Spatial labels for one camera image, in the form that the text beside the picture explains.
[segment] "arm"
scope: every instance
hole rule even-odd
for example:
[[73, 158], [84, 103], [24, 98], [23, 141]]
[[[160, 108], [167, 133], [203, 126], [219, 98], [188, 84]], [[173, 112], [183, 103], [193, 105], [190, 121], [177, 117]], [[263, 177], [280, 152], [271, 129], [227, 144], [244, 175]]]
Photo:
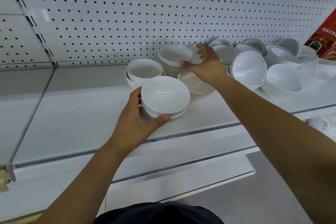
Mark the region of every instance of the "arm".
[[92, 224], [124, 158], [170, 117], [163, 114], [145, 124], [140, 120], [141, 88], [130, 95], [111, 138], [91, 158], [65, 191], [35, 224]]
[[226, 75], [199, 44], [200, 65], [180, 64], [212, 85], [275, 167], [314, 223], [336, 223], [336, 143]]

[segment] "floor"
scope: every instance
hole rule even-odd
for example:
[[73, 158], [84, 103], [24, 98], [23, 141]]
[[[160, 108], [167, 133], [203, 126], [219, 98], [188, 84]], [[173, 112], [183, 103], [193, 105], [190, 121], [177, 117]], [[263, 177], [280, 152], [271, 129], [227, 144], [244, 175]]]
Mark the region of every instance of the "floor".
[[200, 205], [225, 224], [312, 224], [261, 152], [248, 155], [256, 174], [179, 200]]

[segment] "person's left hand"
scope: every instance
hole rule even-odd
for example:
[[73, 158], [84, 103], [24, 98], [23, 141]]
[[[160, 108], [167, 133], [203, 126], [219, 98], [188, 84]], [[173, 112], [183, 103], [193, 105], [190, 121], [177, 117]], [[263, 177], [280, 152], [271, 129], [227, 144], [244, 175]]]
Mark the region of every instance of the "person's left hand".
[[145, 123], [140, 120], [141, 87], [133, 91], [127, 105], [121, 112], [114, 132], [109, 140], [113, 147], [124, 154], [129, 154], [145, 141], [155, 130], [170, 120], [168, 114], [162, 114]]

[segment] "forearm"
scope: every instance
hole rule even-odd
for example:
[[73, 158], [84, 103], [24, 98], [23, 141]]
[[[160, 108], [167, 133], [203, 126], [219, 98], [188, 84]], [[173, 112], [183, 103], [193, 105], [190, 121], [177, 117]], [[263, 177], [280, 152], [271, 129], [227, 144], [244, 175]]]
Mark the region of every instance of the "forearm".
[[124, 157], [108, 141], [36, 224], [92, 224]]
[[225, 76], [215, 88], [316, 223], [334, 223], [336, 143]]

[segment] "dark clothing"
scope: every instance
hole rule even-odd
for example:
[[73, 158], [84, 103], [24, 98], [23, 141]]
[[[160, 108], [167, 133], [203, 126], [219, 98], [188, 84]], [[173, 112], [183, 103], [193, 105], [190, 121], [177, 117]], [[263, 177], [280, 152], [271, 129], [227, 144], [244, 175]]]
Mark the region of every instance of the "dark clothing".
[[200, 206], [177, 202], [142, 203], [111, 210], [95, 219], [94, 224], [223, 224], [214, 213]]

